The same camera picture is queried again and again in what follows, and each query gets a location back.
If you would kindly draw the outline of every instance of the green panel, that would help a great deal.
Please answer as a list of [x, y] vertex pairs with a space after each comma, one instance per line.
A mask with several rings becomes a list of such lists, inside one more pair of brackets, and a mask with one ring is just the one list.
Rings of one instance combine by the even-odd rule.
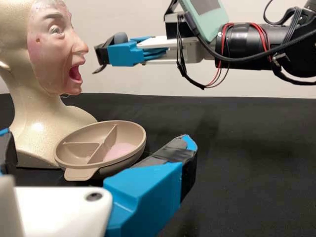
[[200, 34], [208, 42], [213, 41], [213, 39], [217, 36], [220, 26], [228, 23], [229, 21], [228, 15], [220, 0], [218, 0], [218, 3], [221, 8], [211, 10], [201, 15], [198, 14], [191, 0], [180, 0], [179, 2], [184, 11], [189, 11], [191, 13]]

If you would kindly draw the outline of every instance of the mannequin neck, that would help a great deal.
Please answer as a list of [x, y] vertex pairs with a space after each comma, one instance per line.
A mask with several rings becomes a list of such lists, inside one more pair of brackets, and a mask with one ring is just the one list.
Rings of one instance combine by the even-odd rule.
[[15, 121], [38, 119], [37, 115], [53, 115], [66, 106], [58, 94], [49, 94], [35, 77], [15, 78], [11, 73], [2, 75], [14, 104]]

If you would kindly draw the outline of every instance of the mannequin head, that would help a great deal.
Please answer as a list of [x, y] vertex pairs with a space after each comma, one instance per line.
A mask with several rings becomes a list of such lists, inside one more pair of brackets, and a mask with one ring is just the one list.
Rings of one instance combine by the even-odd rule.
[[81, 93], [79, 66], [87, 45], [75, 33], [62, 0], [36, 0], [28, 24], [28, 51], [35, 76], [50, 93]]
[[0, 22], [0, 75], [9, 89], [22, 85], [49, 95], [81, 93], [79, 66], [88, 47], [62, 0], [1, 0]]

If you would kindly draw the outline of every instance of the black cylinder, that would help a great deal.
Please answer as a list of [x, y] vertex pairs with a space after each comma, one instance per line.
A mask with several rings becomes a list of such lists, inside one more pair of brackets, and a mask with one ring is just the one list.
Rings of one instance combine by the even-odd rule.
[[[282, 44], [288, 26], [271, 26], [268, 24], [260, 25], [270, 41], [271, 48]], [[262, 41], [258, 31], [249, 23], [237, 23], [230, 27], [226, 33], [227, 43], [224, 47], [224, 56], [230, 58], [242, 58], [258, 54], [264, 51]], [[218, 34], [216, 39], [216, 52], [222, 54], [222, 34]], [[247, 62], [247, 63], [225, 63], [222, 62], [222, 68], [244, 69], [244, 70], [271, 70], [270, 62], [267, 57]]]

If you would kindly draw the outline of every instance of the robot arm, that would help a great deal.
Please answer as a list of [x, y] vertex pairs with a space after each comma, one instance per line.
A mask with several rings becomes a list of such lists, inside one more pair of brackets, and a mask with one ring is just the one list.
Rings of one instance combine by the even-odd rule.
[[[220, 69], [272, 70], [286, 82], [316, 85], [316, 82], [291, 79], [282, 72], [284, 68], [295, 77], [316, 76], [316, 0], [308, 0], [303, 9], [288, 9], [279, 22], [270, 22], [264, 15], [267, 24], [225, 24], [219, 28], [212, 42], [201, 37], [189, 11], [173, 12], [176, 3], [177, 0], [172, 1], [164, 18], [166, 36], [128, 41], [124, 33], [119, 33], [105, 44], [96, 46], [102, 69], [108, 64], [130, 67], [177, 63], [182, 76], [188, 79], [186, 63], [214, 60], [215, 66]], [[291, 24], [284, 25], [290, 18]]]

